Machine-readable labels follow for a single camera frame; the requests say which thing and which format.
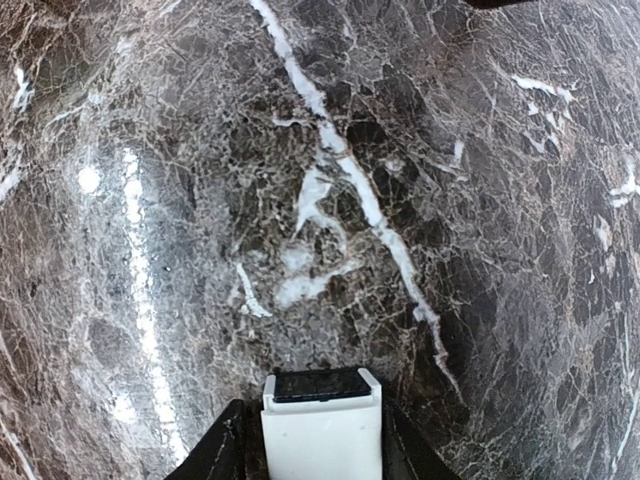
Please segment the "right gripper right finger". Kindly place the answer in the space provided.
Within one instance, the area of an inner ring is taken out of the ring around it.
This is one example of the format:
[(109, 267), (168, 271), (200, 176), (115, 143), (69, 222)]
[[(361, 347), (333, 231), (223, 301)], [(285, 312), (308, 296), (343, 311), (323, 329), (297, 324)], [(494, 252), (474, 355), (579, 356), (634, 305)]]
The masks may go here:
[(429, 446), (421, 430), (394, 400), (384, 400), (382, 418), (384, 479), (460, 479)]

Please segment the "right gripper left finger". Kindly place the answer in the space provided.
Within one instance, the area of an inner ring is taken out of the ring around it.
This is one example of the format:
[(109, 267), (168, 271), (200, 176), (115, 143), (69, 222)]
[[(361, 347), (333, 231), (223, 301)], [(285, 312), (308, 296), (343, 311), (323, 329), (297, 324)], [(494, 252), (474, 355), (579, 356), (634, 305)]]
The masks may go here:
[(245, 411), (242, 400), (232, 400), (169, 480), (245, 480)]

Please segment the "white remote control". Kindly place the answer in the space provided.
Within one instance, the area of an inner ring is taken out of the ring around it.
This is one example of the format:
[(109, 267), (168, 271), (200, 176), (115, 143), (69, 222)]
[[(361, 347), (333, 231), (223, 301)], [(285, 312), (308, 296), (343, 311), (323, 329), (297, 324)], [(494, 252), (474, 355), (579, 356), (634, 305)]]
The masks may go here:
[(368, 369), (271, 374), (262, 404), (271, 479), (383, 477), (383, 392)]

